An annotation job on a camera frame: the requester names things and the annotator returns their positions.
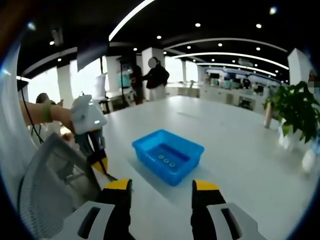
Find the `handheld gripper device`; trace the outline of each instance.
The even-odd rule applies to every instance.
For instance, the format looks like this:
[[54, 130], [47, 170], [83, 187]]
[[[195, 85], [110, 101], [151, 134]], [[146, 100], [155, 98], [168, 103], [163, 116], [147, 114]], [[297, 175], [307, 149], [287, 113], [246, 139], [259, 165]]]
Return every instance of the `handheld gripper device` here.
[[87, 161], [110, 181], [116, 180], [108, 174], [108, 157], [102, 127], [107, 120], [91, 95], [79, 96], [72, 104], [74, 139]]

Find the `wrist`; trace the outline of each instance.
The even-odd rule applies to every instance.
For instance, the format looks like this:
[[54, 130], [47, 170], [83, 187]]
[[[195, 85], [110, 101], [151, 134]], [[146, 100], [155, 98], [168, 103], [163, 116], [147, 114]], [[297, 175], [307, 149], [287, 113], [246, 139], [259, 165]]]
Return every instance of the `wrist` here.
[[60, 106], [58, 105], [51, 105], [50, 106], [50, 115], [53, 121], [58, 121], [60, 122], [60, 114], [59, 114], [59, 110], [60, 110]]

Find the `black jacket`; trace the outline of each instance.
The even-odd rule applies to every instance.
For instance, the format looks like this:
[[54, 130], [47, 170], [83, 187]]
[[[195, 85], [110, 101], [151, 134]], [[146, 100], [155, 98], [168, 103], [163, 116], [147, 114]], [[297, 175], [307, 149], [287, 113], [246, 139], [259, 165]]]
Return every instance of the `black jacket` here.
[[158, 64], [154, 68], [151, 68], [148, 74], [143, 76], [143, 79], [148, 80], [146, 83], [147, 89], [155, 89], [161, 84], [166, 86], [169, 76], [169, 72], [167, 72], [163, 66]]

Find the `black cable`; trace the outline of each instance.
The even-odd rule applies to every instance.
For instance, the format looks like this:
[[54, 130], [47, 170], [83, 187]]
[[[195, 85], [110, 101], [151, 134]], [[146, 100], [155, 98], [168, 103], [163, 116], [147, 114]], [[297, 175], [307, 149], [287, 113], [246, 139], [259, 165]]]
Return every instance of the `black cable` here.
[[26, 100], [25, 100], [24, 90], [23, 90], [23, 89], [21, 89], [21, 95], [22, 95], [22, 100], [23, 100], [23, 103], [24, 103], [24, 107], [25, 107], [26, 113], [28, 114], [28, 117], [29, 117], [30, 122], [31, 122], [31, 125], [32, 125], [32, 131], [34, 131], [35, 134], [37, 135], [37, 137], [39, 138], [40, 144], [43, 144], [44, 141], [43, 141], [43, 139], [40, 137], [39, 133], [38, 133], [37, 130], [36, 130], [35, 124], [34, 124], [34, 122], [32, 121], [30, 112], [29, 112], [28, 107], [27, 107], [27, 104], [26, 104]]

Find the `white pillar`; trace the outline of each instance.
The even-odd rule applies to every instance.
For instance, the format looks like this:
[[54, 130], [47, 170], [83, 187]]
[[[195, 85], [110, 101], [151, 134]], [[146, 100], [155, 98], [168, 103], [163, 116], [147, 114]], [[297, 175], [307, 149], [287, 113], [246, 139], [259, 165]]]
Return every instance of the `white pillar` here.
[[187, 68], [186, 68], [186, 61], [182, 61], [182, 78], [183, 82], [187, 82]]
[[300, 50], [294, 49], [288, 56], [290, 84], [296, 85], [301, 81], [307, 82], [313, 66], [309, 58]]
[[72, 107], [74, 98], [71, 89], [70, 65], [59, 67], [57, 69], [58, 85], [60, 92], [60, 99], [63, 99], [63, 106], [67, 109]]
[[109, 91], [118, 92], [119, 88], [117, 85], [117, 71], [120, 67], [120, 62], [117, 60], [121, 56], [107, 56], [106, 65], [107, 65], [107, 74], [109, 81]]
[[204, 83], [206, 78], [206, 69], [198, 65], [198, 82]]
[[[152, 48], [149, 47], [142, 51], [142, 73], [146, 75], [150, 71], [150, 67], [148, 65], [149, 59], [152, 57], [156, 57], [160, 62], [161, 65], [165, 68], [165, 55], [162, 49]], [[145, 99], [149, 100], [149, 89], [146, 88], [147, 81], [143, 81], [143, 89], [144, 89], [144, 97]]]

